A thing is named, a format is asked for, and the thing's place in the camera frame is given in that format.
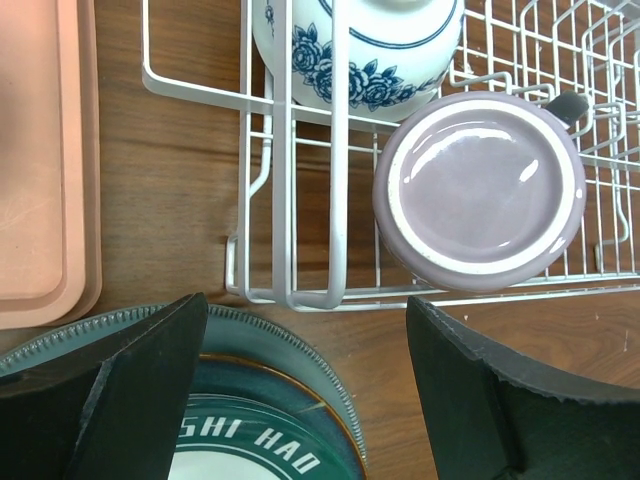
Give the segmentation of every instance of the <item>mug handle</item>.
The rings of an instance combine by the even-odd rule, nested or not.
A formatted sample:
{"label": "mug handle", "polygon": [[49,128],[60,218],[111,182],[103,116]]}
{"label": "mug handle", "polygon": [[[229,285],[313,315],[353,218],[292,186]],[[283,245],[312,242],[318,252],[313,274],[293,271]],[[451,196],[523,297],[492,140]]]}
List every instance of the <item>mug handle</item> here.
{"label": "mug handle", "polygon": [[567,129],[587,113],[589,102],[573,90],[567,90],[551,100],[544,108]]}

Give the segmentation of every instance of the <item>green plate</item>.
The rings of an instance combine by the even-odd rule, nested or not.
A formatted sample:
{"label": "green plate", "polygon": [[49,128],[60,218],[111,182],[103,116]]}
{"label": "green plate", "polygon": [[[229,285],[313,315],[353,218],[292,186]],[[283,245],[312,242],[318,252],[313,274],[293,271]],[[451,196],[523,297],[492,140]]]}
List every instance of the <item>green plate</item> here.
{"label": "green plate", "polygon": [[356,479],[340,455],[292,416],[212,395],[190,402],[169,480]]}
{"label": "green plate", "polygon": [[[117,310],[51,330],[0,357],[0,377],[84,347],[164,306]],[[362,463],[366,463],[364,438],[350,394],[327,362],[301,338],[255,315],[210,305],[202,352],[243,358],[303,384],[339,416],[355,442]]]}

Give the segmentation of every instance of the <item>white ceramic jar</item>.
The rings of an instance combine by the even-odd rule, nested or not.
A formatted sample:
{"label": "white ceramic jar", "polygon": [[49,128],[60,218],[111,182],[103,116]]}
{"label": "white ceramic jar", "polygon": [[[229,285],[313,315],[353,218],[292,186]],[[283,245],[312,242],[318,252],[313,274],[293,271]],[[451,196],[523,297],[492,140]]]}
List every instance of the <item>white ceramic jar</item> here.
{"label": "white ceramic jar", "polygon": [[[293,2],[293,98],[331,106],[333,0]],[[460,39],[464,0],[351,0],[349,112],[397,122],[437,92]],[[253,0],[253,35],[274,69],[274,0]]]}

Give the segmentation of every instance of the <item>dish rack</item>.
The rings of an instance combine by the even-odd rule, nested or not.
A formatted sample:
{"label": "dish rack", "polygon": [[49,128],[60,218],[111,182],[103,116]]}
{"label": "dish rack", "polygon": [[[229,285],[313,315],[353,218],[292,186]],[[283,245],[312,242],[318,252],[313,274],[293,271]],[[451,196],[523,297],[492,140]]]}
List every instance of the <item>dish rack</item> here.
{"label": "dish rack", "polygon": [[[364,177],[372,178],[384,142],[397,124],[349,116],[347,88],[334,90],[331,111],[292,101],[292,1],[271,1],[284,28],[275,31],[276,51],[281,53],[276,55],[273,76],[265,74],[264,94],[256,93],[252,82],[256,54],[252,52],[251,0],[241,2],[238,91],[156,73],[151,65],[150,3],[153,0],[142,1],[145,86],[160,95],[240,112],[238,227],[226,250],[229,292],[251,302],[275,302],[298,311],[354,311],[402,308],[408,295],[424,295],[436,305],[447,306],[640,290],[633,228],[633,209],[640,208],[635,203],[640,199],[637,0],[466,2],[461,42],[439,95],[485,89],[544,104],[561,90],[573,89],[591,105],[570,130],[588,182],[586,214],[575,240],[539,276],[491,295],[455,294],[420,283],[391,261],[381,244],[372,213],[362,208],[370,203],[370,190],[354,211],[348,194],[354,178],[358,184]],[[348,43],[348,9],[349,2],[333,2],[337,44]],[[348,50],[336,48],[333,54],[334,75],[346,84]],[[322,220],[299,215],[305,211],[300,202],[306,190],[297,185],[300,158],[301,152],[310,149],[326,158],[322,171],[329,195],[323,211],[329,220],[328,240],[320,249],[326,253],[326,267],[307,278],[308,269],[300,268],[304,262],[299,232],[310,221]],[[252,155],[259,158],[255,165]],[[268,271],[257,272],[252,211],[257,198],[262,202],[269,197],[272,261]],[[350,245],[354,222],[358,225],[356,254]],[[369,272],[363,275],[365,268]]]}

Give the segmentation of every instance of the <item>plastic tray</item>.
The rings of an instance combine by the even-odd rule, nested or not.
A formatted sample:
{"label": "plastic tray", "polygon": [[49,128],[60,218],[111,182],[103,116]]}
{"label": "plastic tray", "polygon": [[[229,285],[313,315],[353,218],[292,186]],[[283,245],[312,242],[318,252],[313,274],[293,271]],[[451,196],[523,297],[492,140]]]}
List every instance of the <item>plastic tray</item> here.
{"label": "plastic tray", "polygon": [[99,296],[95,50],[92,2],[0,0],[0,328]]}

